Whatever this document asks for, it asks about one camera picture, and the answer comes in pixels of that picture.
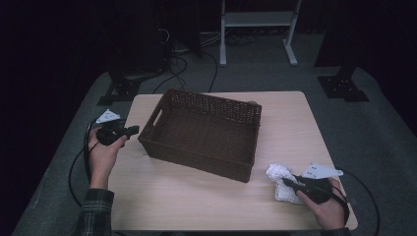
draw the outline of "person's right hand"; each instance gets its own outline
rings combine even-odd
[[[335,188],[340,189],[340,183],[337,180],[328,179]],[[343,196],[335,188],[333,188],[333,193],[343,199]],[[343,207],[336,200],[330,198],[327,202],[318,205],[301,191],[297,191],[297,196],[313,212],[317,222],[324,230],[344,228]]]

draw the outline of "plaid sleeve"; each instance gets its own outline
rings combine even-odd
[[[350,231],[348,228],[340,228],[333,230],[322,231],[322,236],[350,236]]]
[[[111,207],[114,193],[108,190],[89,189],[74,235],[111,235]]]

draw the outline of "white tissue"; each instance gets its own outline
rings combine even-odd
[[[267,176],[275,183],[275,199],[283,202],[290,202],[297,205],[304,203],[295,195],[294,190],[284,184],[282,178],[296,181],[289,169],[280,164],[271,164],[267,170]]]

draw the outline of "black controller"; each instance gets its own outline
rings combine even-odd
[[[327,202],[331,198],[333,186],[328,178],[308,179],[295,175],[294,177],[298,183],[287,178],[282,179],[286,186],[293,188],[294,192],[300,190],[318,205]]]
[[[118,127],[117,124],[109,122],[97,131],[97,139],[102,145],[109,146],[116,142],[120,137],[131,136],[139,133],[139,126],[132,126],[129,128]]]

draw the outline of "gray carpet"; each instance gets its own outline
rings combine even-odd
[[[379,235],[415,235],[417,219],[417,139],[379,89],[377,82],[358,68],[353,81],[369,97],[369,102],[345,102],[328,99],[317,76],[334,75],[338,68],[314,68],[323,36],[296,34],[293,49],[299,65],[291,67],[281,40],[283,35],[259,36],[244,47],[227,48],[227,66],[218,68],[211,91],[301,90],[306,94],[328,151],[338,165],[362,180],[374,194],[381,212]],[[218,60],[218,47],[204,48]],[[184,89],[207,92],[215,72],[211,57],[187,54],[187,69],[180,75]],[[179,72],[183,62],[172,60],[172,70]],[[153,90],[172,74],[144,82],[140,93]],[[126,117],[131,102],[96,106],[105,95],[110,78],[105,73],[97,78],[60,147],[39,183],[36,192],[14,235],[67,235],[78,217],[68,188],[70,166],[81,150],[87,123],[105,109]],[[156,93],[178,89],[177,79],[170,80]],[[367,192],[349,175],[341,177],[348,199],[353,203],[359,221],[352,235],[373,235],[376,212]],[[84,197],[88,184],[81,159],[77,161],[72,183],[78,199]],[[127,235],[159,235],[160,232],[125,232]],[[317,232],[291,232],[291,235],[318,235]]]

